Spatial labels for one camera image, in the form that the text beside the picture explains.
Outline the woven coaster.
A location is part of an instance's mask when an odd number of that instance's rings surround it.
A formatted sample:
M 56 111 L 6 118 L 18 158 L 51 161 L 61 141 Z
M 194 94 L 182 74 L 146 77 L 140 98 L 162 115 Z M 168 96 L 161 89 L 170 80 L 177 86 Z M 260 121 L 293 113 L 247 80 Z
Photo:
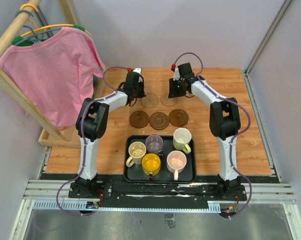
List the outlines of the woven coaster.
M 154 108 L 159 103 L 159 98 L 154 93 L 147 93 L 141 100 L 141 105 L 145 108 Z
M 177 98 L 169 98 L 167 94 L 162 94 L 160 97 L 160 101 L 164 106 L 172 107 L 178 103 Z

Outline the brown coaster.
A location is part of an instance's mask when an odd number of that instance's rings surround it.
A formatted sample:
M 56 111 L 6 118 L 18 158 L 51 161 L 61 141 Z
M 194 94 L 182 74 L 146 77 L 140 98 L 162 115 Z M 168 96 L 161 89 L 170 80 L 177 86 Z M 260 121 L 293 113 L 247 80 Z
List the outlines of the brown coaster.
M 165 129 L 169 122 L 169 117 L 163 112 L 155 112 L 149 117 L 149 124 L 155 130 Z
M 149 115 L 142 110 L 135 111 L 129 116 L 129 123 L 136 129 L 144 128 L 149 123 Z
M 183 127 L 189 122 L 189 115 L 182 109 L 174 109 L 168 115 L 169 122 L 176 127 Z

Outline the pale green mug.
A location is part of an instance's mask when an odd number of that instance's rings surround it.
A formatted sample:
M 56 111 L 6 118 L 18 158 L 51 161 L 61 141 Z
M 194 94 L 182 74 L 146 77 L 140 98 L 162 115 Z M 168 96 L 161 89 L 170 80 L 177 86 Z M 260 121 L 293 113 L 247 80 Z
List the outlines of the pale green mug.
M 190 141 L 192 140 L 191 132 L 186 128 L 178 128 L 173 133 L 173 146 L 176 150 L 183 151 L 189 154 L 192 150 L 190 148 Z

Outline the pink mug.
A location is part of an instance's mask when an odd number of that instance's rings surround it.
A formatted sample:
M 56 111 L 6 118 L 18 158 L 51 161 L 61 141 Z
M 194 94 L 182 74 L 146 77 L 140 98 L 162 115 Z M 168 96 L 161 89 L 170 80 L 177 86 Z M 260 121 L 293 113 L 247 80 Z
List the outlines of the pink mug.
M 173 174 L 173 180 L 179 179 L 179 174 L 184 170 L 187 164 L 186 155 L 179 150 L 170 152 L 166 158 L 167 170 Z

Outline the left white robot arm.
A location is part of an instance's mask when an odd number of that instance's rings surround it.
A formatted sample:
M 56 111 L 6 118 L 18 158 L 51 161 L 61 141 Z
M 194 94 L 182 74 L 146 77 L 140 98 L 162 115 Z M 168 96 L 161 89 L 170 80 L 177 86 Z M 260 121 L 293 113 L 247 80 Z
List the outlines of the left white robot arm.
M 135 68 L 128 70 L 125 81 L 111 94 L 84 100 L 75 124 L 80 137 L 80 167 L 71 184 L 71 194 L 80 198 L 92 198 L 100 192 L 97 183 L 97 155 L 99 142 L 107 129 L 109 113 L 145 97 L 144 88 L 142 69 Z

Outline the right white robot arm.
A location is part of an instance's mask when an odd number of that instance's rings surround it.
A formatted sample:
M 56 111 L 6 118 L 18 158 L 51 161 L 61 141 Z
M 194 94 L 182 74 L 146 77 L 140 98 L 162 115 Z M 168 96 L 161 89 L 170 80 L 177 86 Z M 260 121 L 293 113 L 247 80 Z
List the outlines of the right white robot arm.
M 189 63 L 173 64 L 168 97 L 183 97 L 190 93 L 209 107 L 209 129 L 218 142 L 220 168 L 217 195 L 222 200 L 234 197 L 241 186 L 237 172 L 236 143 L 241 128 L 239 108 L 235 98 L 226 98 L 214 90 L 200 75 L 195 75 Z

